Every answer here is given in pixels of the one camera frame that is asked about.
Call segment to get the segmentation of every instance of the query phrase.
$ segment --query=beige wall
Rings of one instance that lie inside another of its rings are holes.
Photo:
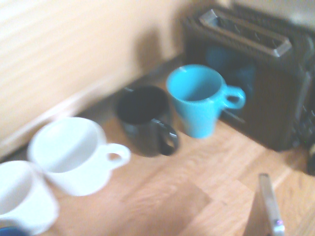
[[[0,1],[0,157],[179,54],[194,2]]]

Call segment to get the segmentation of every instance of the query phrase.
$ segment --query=cup handle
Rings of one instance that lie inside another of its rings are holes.
[[[160,139],[160,153],[165,156],[170,156],[173,154],[179,146],[179,139],[176,131],[169,125],[165,124],[161,121],[158,122],[158,132]],[[168,136],[174,146],[170,146],[167,142],[162,138],[163,134]]]
[[[246,95],[241,88],[234,86],[226,86],[225,89],[223,90],[223,93],[225,94],[225,97],[223,99],[223,105],[226,108],[240,109],[244,107]],[[227,99],[228,97],[238,97],[239,99],[237,102],[231,102]]]
[[[107,145],[102,146],[102,148],[105,149],[106,153],[114,153],[120,156],[120,158],[115,158],[114,160],[108,160],[110,163],[109,164],[110,170],[121,167],[130,161],[131,152],[127,147],[123,145],[107,144]]]

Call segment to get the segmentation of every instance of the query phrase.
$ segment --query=white mug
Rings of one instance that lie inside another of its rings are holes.
[[[37,235],[48,230],[58,215],[59,204],[33,163],[0,164],[0,221],[11,220]]]
[[[109,154],[120,156],[114,160]],[[28,147],[29,161],[64,192],[85,196],[100,190],[111,171],[130,160],[130,150],[120,144],[107,144],[103,129],[94,121],[63,118],[40,129]]]

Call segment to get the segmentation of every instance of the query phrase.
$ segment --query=toaster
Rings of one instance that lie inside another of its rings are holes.
[[[206,65],[246,94],[220,119],[275,151],[315,134],[315,36],[288,21],[235,6],[196,7],[182,19],[184,64]]]

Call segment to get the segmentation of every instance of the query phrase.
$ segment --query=blue object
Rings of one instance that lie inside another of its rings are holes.
[[[203,65],[179,67],[169,75],[166,87],[186,134],[193,138],[211,136],[222,110],[240,109],[246,101],[243,90],[227,86],[218,72]],[[228,97],[238,99],[231,102]]]
[[[0,236],[29,236],[29,235],[16,227],[4,227],[4,228],[0,228]]]

